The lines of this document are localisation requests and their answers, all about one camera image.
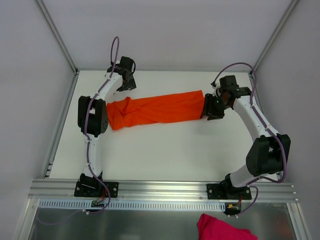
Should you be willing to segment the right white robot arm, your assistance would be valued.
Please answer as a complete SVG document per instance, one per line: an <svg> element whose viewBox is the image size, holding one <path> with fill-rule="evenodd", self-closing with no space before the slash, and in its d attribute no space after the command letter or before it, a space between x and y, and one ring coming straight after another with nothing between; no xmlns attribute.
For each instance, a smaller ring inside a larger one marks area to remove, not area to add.
<svg viewBox="0 0 320 240"><path fill-rule="evenodd" d="M252 146L245 164L237 171L229 173L220 183L206 185L209 200L251 200L250 187L258 180L271 181L271 175L287 170L291 139L280 134L263 115L257 106L253 91L249 87L240 87L234 75L213 81L212 94L204 97L202 115L207 120L220 120L225 111L235 111L246 126Z"/></svg>

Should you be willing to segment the orange t-shirt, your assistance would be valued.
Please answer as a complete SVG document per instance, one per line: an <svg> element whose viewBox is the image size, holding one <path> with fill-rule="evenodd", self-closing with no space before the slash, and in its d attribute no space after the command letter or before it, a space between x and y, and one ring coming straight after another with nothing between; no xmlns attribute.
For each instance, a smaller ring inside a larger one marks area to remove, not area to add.
<svg viewBox="0 0 320 240"><path fill-rule="evenodd" d="M201 90L132 99L106 104L112 130L138 125L169 124L199 120L205 97Z"/></svg>

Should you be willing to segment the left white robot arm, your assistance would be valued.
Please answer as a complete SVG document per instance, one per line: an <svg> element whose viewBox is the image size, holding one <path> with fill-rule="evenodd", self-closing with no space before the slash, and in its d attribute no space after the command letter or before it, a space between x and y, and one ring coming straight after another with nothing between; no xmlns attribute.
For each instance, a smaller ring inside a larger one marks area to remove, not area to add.
<svg viewBox="0 0 320 240"><path fill-rule="evenodd" d="M76 183L74 196L98 198L118 197L118 183L103 181L102 135L109 126L107 101L116 93L134 90L135 61L123 56L107 69L103 84L90 96L80 96L77 108L77 125L83 134L85 164Z"/></svg>

